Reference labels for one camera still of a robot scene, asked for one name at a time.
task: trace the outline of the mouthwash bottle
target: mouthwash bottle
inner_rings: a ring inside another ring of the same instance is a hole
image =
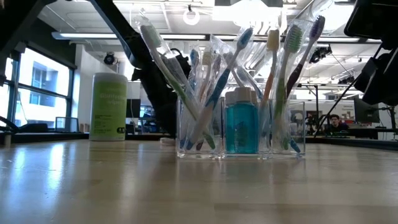
[[[258,108],[258,102],[257,102],[257,93],[256,91],[251,91],[251,103],[254,105],[253,108],[253,118],[254,118],[254,130],[256,131],[254,138],[255,138],[255,153],[258,152],[259,150],[259,108]]]
[[[254,127],[255,106],[251,102],[251,89],[248,87],[235,88],[234,128],[235,151],[238,154],[255,154],[257,145]]]
[[[227,92],[225,94],[225,148],[227,154],[236,153],[234,140],[234,104],[235,92]]]

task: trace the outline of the person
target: person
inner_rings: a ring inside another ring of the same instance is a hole
[[[340,117],[337,114],[329,116],[330,126],[326,129],[328,133],[336,133],[340,131],[348,131],[348,125],[340,122]]]

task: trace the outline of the table surface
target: table surface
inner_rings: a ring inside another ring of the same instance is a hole
[[[398,154],[309,144],[302,160],[177,159],[158,142],[0,148],[0,223],[397,223]]]

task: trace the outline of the white bottle cap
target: white bottle cap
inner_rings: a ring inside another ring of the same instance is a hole
[[[251,91],[251,103],[257,105],[257,94],[256,91]]]
[[[237,87],[235,88],[235,99],[239,101],[251,101],[251,89],[249,87]]]
[[[225,93],[225,104],[232,105],[235,103],[235,92],[230,91]]]

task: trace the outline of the green label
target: green label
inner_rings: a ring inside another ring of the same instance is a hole
[[[127,85],[97,82],[93,91],[90,135],[124,139]]]

